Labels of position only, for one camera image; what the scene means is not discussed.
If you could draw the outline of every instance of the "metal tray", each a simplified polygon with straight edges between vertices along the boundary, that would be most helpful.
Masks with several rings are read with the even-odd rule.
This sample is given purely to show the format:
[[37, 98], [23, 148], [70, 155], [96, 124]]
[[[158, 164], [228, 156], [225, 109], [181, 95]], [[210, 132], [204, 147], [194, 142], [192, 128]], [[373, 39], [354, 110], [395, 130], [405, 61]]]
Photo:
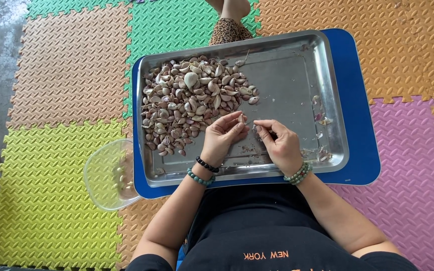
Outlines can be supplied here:
[[[260, 101], [256, 105], [243, 102], [239, 106], [252, 120], [275, 119], [299, 135], [301, 149], [316, 150], [321, 146], [332, 153], [332, 158], [318, 161], [316, 154], [305, 157], [314, 166], [314, 172], [333, 172], [342, 169], [348, 161], [349, 149], [344, 129], [334, 66], [327, 37], [320, 31], [306, 30], [290, 34], [243, 40], [177, 52], [149, 55], [140, 60], [139, 77], [134, 79], [137, 94], [134, 102], [134, 133], [138, 134], [138, 145], [148, 185], [151, 187], [179, 184], [187, 168], [195, 163], [203, 146], [204, 133], [200, 133], [194, 145], [186, 145], [186, 157], [179, 154], [160, 157], [157, 152], [145, 147], [145, 133], [139, 115], [142, 105], [142, 90], [145, 87], [143, 74], [172, 59], [182, 60], [206, 55], [216, 59], [227, 59], [232, 65], [245, 59], [241, 71], [249, 83], [257, 86]], [[317, 104], [312, 98], [319, 95]], [[325, 113], [333, 121], [321, 125], [314, 120], [318, 112]], [[216, 181], [244, 178], [281, 176], [272, 163], [259, 136], [251, 130], [246, 139], [231, 146]]]

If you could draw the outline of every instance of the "black t-shirt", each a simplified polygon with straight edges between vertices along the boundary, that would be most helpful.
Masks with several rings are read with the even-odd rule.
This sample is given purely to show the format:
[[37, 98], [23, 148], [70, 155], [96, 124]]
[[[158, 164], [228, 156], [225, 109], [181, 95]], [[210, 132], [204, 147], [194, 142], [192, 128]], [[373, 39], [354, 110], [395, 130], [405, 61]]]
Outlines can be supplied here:
[[[187, 270], [416, 271], [404, 257], [350, 255], [319, 225], [291, 185], [254, 185], [206, 191], [184, 246]], [[134, 259], [127, 271], [171, 271], [162, 257]]]

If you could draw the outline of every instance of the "leopard print fabric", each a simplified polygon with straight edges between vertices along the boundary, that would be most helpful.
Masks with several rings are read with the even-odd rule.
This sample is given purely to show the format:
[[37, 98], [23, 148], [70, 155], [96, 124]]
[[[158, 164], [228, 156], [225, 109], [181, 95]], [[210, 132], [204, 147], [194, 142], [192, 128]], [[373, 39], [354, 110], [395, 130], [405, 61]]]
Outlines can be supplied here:
[[230, 18], [220, 18], [214, 26], [209, 45], [249, 40], [251, 38], [252, 34], [244, 26], [239, 26], [236, 21]]

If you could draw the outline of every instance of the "bracelet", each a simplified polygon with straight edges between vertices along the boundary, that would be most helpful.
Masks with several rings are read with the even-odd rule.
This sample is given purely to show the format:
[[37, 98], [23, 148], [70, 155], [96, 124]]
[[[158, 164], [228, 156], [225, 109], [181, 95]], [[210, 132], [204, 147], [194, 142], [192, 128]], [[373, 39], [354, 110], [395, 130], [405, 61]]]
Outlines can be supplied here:
[[312, 165], [307, 162], [302, 163], [301, 169], [291, 177], [284, 176], [284, 180], [290, 182], [293, 185], [300, 183], [304, 180], [307, 174], [312, 170]]
[[199, 163], [204, 168], [212, 171], [213, 173], [219, 172], [219, 168], [218, 167], [213, 167], [213, 166], [207, 164], [206, 162], [202, 161], [202, 159], [200, 159], [200, 156], [195, 157], [195, 159], [197, 160], [197, 163]]
[[204, 181], [202, 179], [200, 179], [198, 176], [196, 176], [193, 172], [192, 172], [192, 168], [188, 168], [187, 169], [187, 174], [194, 179], [196, 182], [198, 182], [199, 184], [203, 184], [205, 186], [209, 186], [211, 183], [213, 183], [215, 181], [215, 176], [212, 175], [212, 177], [210, 177], [210, 180], [208, 181]]

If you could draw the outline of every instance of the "pink foam mat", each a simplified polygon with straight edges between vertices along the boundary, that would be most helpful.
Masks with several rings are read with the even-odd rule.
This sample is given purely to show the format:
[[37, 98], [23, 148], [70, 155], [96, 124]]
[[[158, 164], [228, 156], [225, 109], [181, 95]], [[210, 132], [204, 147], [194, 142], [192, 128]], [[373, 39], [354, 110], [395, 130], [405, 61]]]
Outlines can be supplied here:
[[434, 101], [383, 104], [371, 114], [381, 174], [369, 186], [331, 185], [420, 270], [434, 270]]

